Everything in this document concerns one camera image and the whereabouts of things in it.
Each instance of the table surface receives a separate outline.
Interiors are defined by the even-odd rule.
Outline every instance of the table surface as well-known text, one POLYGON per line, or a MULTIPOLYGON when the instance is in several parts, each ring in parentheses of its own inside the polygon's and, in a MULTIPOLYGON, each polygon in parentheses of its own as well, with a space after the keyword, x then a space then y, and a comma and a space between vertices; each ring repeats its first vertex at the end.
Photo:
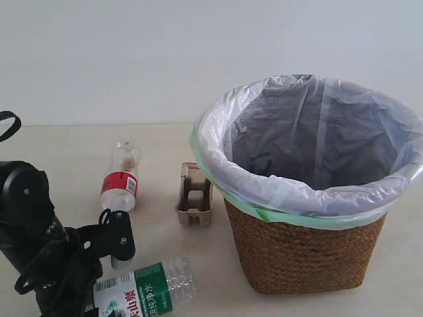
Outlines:
MULTIPOLYGON (((420 316, 423 311, 423 195, 421 182, 407 191, 388 214, 357 289, 314 295, 260 295, 247 283, 238 260, 221 195, 214 191, 208 228, 182 227, 174 212, 182 162, 193 161, 188 145, 192 125, 112 125, 23 127, 0 144, 1 160, 25 160, 47 172, 50 196, 67 227, 97 222, 98 192, 110 163, 113 143, 132 138, 143 157, 137 207, 131 214, 137 253, 126 269, 103 260, 104 277, 114 277, 174 256, 192 263, 198 296, 175 316, 361 317, 420 316)), ((20 296, 18 277, 0 255, 2 316, 39 315, 34 293, 20 296)))

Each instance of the basket weave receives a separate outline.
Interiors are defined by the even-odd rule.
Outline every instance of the basket weave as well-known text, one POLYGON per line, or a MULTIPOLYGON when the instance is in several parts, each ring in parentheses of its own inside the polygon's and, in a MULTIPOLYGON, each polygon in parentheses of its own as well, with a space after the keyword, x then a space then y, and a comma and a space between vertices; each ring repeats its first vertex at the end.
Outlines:
POLYGON ((320 230, 267 223, 225 204, 244 274, 269 295, 360 286, 386 217, 354 229, 320 230))

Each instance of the garbage bag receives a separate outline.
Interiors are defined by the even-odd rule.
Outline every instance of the garbage bag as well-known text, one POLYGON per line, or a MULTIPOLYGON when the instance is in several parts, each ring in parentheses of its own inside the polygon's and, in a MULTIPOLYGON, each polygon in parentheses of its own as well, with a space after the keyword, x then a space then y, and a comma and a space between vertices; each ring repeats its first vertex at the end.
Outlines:
POLYGON ((273 76, 209 106, 190 144, 241 210, 340 230, 378 220, 421 175, 423 119, 347 81, 273 76))

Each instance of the crushed plastic bottle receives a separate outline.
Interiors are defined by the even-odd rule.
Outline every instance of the crushed plastic bottle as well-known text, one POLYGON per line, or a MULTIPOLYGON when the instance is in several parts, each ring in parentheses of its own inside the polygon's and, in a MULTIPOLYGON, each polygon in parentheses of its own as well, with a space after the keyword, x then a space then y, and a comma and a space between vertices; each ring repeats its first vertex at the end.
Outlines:
POLYGON ((134 209, 140 160, 141 151, 131 141, 117 142, 100 193, 102 210, 130 212, 134 209))
POLYGON ((173 258, 113 279, 98 281, 93 306, 99 317, 151 317, 193 301, 196 288, 186 258, 173 258))

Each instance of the trash can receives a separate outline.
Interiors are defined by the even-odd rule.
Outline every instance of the trash can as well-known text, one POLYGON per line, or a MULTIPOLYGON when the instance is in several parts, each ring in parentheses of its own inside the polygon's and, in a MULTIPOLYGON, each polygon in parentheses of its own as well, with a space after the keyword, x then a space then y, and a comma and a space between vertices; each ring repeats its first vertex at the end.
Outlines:
POLYGON ((388 208, 420 177, 423 120, 353 83, 273 76, 207 107, 190 145, 251 286, 335 291, 362 284, 388 208))

